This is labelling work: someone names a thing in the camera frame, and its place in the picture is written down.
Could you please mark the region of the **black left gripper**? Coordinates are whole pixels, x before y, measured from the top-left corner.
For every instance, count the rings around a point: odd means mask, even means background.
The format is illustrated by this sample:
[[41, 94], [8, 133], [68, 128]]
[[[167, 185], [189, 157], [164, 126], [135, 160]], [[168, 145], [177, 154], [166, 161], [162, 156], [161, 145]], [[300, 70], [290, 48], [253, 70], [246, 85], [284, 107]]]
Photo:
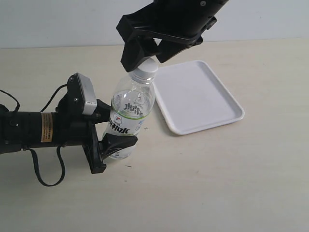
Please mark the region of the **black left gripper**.
[[127, 158], [138, 141], [136, 136], [118, 136], [105, 133], [101, 143], [96, 127], [108, 122], [111, 106], [97, 99], [97, 107], [90, 116], [73, 115], [69, 112], [67, 95], [62, 97], [54, 113], [54, 143], [60, 146], [82, 146], [92, 174], [105, 171], [103, 160]]

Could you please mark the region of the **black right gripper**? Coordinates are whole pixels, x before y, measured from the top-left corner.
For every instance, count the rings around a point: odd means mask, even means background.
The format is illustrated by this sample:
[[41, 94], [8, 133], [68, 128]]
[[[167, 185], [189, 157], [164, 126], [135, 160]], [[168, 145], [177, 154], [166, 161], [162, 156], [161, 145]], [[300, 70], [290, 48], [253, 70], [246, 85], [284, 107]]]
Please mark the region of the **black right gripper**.
[[165, 63], [188, 46], [201, 44], [203, 32], [217, 22], [216, 13], [216, 0], [155, 0], [123, 15], [116, 29], [125, 42], [125, 71], [132, 72], [153, 56]]

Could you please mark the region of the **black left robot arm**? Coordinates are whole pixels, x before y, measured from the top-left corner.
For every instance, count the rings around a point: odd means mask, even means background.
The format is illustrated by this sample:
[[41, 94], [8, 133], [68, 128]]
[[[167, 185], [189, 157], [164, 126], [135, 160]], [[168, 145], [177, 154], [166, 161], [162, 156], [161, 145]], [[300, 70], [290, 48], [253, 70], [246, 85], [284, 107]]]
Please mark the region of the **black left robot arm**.
[[98, 139], [96, 124], [109, 121], [111, 108], [101, 100], [91, 115], [84, 115], [67, 96], [56, 111], [10, 112], [0, 108], [0, 152], [13, 153], [42, 147], [82, 146], [92, 174], [105, 171], [104, 160], [136, 144], [136, 136], [107, 133]]

